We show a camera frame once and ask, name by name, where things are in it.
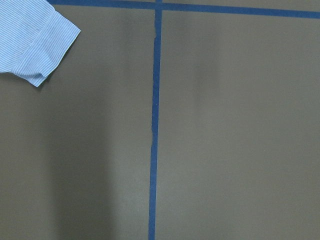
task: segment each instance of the vertical blue line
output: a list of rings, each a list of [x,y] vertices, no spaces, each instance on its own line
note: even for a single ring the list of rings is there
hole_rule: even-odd
[[[159,129],[159,87],[161,60],[161,28],[162,10],[155,9],[154,17],[154,48],[153,48],[153,90],[152,90],[152,145],[150,157],[150,195],[149,195],[149,225],[148,240],[155,240],[156,233],[156,197],[157,197],[157,165],[158,165],[158,129]]]

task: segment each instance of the shirt cuff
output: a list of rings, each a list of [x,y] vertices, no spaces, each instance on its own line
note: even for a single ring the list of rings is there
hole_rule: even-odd
[[[79,28],[54,10],[12,73],[38,87],[57,68],[79,33]]]

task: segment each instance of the blue tape strip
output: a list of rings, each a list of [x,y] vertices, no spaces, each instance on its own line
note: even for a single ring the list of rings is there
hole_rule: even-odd
[[[124,9],[149,9],[166,11],[184,11],[184,12],[203,12],[203,13],[221,13],[221,14],[244,14],[244,15],[262,15],[292,18],[320,19],[318,11],[297,11],[281,10],[269,8],[237,7],[237,6],[213,6],[198,4],[178,4],[162,3],[162,0],[156,2],[143,1],[114,1],[114,0],[49,0],[51,4],[58,5],[78,5],[95,6]]]
[[[156,232],[156,196],[158,165],[158,129],[159,129],[159,87],[161,59],[162,10],[155,10],[155,39],[153,48],[153,95],[152,95],[152,145],[150,159],[150,195],[149,195],[149,232],[148,239],[155,240]]]

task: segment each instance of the light blue cloth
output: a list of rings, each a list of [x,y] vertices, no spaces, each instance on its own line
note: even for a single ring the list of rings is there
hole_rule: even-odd
[[[46,0],[0,0],[0,73],[38,87],[79,33]]]

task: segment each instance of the gray surface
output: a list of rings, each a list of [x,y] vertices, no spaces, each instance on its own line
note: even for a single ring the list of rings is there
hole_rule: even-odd
[[[163,0],[164,3],[320,11],[319,0]]]
[[[146,239],[154,13],[56,9],[82,32],[50,79],[0,75],[0,239]]]
[[[163,13],[156,240],[320,239],[319,24]]]

